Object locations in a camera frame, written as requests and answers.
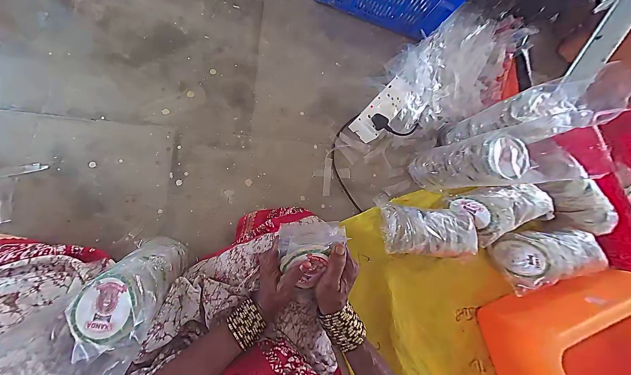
woman's left hand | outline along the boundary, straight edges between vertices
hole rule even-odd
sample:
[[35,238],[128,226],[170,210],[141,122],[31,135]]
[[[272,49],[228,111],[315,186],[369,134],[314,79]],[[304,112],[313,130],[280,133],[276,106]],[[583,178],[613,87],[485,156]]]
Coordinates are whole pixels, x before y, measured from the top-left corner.
[[253,298],[260,307],[260,313],[267,323],[292,300],[294,287],[304,276],[303,269],[308,269],[308,261],[299,266],[290,267],[285,275],[278,269],[278,241],[274,240],[271,250],[260,255],[260,290]]

yellow plastic sheet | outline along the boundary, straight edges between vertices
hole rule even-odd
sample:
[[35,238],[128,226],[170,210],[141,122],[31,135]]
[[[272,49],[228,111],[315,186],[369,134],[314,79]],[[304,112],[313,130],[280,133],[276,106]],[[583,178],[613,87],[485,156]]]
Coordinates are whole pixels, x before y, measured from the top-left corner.
[[[394,201],[430,208],[440,198],[419,191]],[[387,254],[380,224],[378,208],[343,222],[359,263],[350,302],[369,340],[396,374],[495,374],[475,316],[512,290],[484,249],[466,259]]]

concrete floor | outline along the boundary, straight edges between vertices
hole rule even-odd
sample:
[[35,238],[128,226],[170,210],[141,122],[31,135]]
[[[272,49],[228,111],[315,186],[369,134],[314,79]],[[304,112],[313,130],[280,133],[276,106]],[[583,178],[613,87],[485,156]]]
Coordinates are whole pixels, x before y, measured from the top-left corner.
[[[313,171],[407,41],[313,0],[0,0],[0,165],[51,164],[0,232],[120,258],[143,228],[202,256],[255,209],[350,217]],[[383,170],[353,167],[363,208]]]

orange stool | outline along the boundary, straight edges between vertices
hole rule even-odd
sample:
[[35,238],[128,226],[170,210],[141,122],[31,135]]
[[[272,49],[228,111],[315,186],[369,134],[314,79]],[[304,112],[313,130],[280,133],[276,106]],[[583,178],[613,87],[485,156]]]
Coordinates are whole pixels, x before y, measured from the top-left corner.
[[506,295],[478,321],[498,375],[631,375],[631,272]]

gold bangle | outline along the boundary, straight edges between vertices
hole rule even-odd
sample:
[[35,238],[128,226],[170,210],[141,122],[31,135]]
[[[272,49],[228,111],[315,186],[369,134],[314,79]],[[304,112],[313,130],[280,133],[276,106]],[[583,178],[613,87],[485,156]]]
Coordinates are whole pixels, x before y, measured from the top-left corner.
[[344,353],[357,349],[366,340],[364,323],[350,301],[333,314],[322,315],[318,311],[318,317],[331,342]]
[[232,336],[244,351],[253,346],[267,328],[267,323],[251,298],[237,306],[226,321]]

